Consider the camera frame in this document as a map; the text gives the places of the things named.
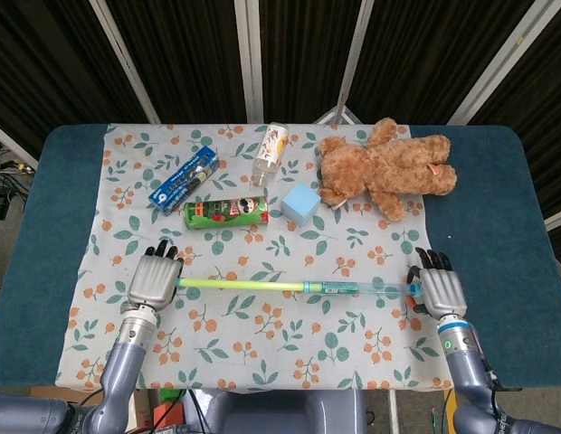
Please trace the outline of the blue Oreo cookie box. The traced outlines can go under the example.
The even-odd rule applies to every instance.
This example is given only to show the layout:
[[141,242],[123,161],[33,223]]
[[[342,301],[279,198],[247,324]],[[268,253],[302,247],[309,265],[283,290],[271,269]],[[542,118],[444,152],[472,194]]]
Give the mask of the blue Oreo cookie box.
[[152,192],[149,201],[164,215],[169,215],[216,171],[219,164],[216,152],[203,146]]

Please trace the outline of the brown plush teddy bear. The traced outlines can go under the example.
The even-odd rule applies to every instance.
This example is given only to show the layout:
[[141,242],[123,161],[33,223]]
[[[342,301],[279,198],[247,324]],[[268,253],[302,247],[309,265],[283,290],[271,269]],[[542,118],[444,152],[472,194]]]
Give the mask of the brown plush teddy bear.
[[343,137],[319,144],[321,201],[338,208],[368,194],[390,222],[404,217],[403,195],[447,195],[457,184],[456,170],[447,164],[451,141],[444,135],[400,138],[391,118],[377,121],[365,146]]

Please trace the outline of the green blue telescopic toy stick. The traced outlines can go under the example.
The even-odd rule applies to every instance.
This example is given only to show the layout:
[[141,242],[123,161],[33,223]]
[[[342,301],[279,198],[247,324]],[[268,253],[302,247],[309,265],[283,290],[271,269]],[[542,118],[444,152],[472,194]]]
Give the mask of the green blue telescopic toy stick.
[[222,288],[234,290],[291,291],[303,294],[323,295],[358,295],[375,294],[379,296],[411,296],[421,297],[423,290],[420,284],[406,283],[357,283],[335,281],[302,281],[302,282],[264,282],[254,280],[211,280],[179,278],[179,287],[187,288]]

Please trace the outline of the clear plastic drink bottle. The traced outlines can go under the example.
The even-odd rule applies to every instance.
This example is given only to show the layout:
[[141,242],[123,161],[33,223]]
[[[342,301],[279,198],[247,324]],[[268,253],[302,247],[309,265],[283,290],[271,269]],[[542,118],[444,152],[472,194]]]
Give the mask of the clear plastic drink bottle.
[[254,186],[263,187],[276,175],[288,142],[289,129],[287,125],[269,124],[254,158],[252,169],[252,184]]

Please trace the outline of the orange-red block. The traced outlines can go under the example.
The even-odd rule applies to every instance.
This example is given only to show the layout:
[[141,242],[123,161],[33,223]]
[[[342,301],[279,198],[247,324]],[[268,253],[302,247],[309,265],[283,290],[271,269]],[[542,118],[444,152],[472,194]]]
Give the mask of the orange-red block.
[[165,401],[154,408],[153,422],[157,428],[183,424],[184,409],[181,401]]

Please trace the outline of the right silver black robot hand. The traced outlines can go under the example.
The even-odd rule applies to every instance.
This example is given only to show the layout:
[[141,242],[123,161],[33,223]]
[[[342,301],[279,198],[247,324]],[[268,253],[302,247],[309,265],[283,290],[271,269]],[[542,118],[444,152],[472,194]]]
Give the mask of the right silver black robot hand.
[[408,269],[406,283],[417,281],[427,313],[436,320],[443,316],[465,317],[467,302],[458,274],[453,270],[449,257],[443,252],[416,247],[422,266]]

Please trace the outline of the floral print tablecloth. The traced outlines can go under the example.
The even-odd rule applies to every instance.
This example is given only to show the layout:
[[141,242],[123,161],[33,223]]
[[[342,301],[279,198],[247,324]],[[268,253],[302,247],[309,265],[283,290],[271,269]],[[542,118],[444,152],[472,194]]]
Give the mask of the floral print tablecloth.
[[363,145],[368,126],[292,125],[282,165],[263,190],[266,225],[190,231],[184,213],[164,215],[149,195],[201,147],[220,158],[194,193],[198,202],[242,198],[263,125],[112,125],[104,137],[100,185],[69,311],[56,382],[93,390],[119,334],[140,256],[161,241],[177,246],[187,278],[258,282],[370,283],[371,294],[302,295],[277,291],[180,288],[157,315],[138,377],[144,388],[448,389],[451,376],[435,321],[419,314],[395,284],[427,248],[422,198],[404,200],[388,222],[366,198],[337,210],[320,206],[299,226],[281,211],[296,185],[319,186],[319,142]]

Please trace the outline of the dark folding screen white frame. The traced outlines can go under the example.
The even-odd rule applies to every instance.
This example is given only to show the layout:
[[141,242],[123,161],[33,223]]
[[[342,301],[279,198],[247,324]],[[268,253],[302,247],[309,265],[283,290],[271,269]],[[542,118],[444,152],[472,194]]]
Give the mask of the dark folding screen white frame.
[[[246,118],[233,0],[106,0],[163,122]],[[347,106],[447,123],[532,5],[545,0],[375,0]],[[260,0],[263,115],[309,123],[334,107],[361,0]],[[143,123],[89,0],[0,0],[0,128],[39,156],[56,127]],[[545,216],[561,211],[561,10],[475,125],[523,142]]]

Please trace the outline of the green Pringles chips can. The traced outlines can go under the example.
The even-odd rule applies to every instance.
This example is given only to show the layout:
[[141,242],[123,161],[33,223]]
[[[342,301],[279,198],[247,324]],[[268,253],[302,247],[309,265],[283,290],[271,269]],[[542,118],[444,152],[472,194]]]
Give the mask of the green Pringles chips can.
[[189,230],[266,225],[269,219],[266,196],[186,203],[184,209]]

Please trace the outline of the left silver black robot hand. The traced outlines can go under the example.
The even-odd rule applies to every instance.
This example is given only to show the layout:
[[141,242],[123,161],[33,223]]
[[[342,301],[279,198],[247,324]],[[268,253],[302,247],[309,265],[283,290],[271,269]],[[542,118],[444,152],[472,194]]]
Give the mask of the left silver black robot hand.
[[183,261],[176,257],[176,246],[167,247],[162,240],[156,247],[148,247],[140,257],[128,288],[128,301],[159,312],[173,300]]

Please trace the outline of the white table leg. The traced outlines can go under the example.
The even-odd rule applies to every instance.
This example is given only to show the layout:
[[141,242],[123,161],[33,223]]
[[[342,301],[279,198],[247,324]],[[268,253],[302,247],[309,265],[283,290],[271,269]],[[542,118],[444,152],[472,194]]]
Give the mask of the white table leg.
[[387,392],[390,434],[399,434],[399,420],[397,412],[397,399],[395,390]]

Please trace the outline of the grey robot torso base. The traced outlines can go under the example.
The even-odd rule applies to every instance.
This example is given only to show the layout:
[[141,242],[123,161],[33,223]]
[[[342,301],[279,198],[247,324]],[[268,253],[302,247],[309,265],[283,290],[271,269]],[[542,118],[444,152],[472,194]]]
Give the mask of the grey robot torso base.
[[206,434],[366,434],[360,391],[271,391],[200,396]]

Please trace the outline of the light blue foam cube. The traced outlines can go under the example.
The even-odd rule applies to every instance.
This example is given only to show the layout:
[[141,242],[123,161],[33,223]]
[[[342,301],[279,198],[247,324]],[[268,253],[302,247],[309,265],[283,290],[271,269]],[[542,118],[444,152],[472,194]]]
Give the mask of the light blue foam cube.
[[320,196],[304,184],[295,185],[280,204],[282,214],[299,226],[304,226],[316,213]]

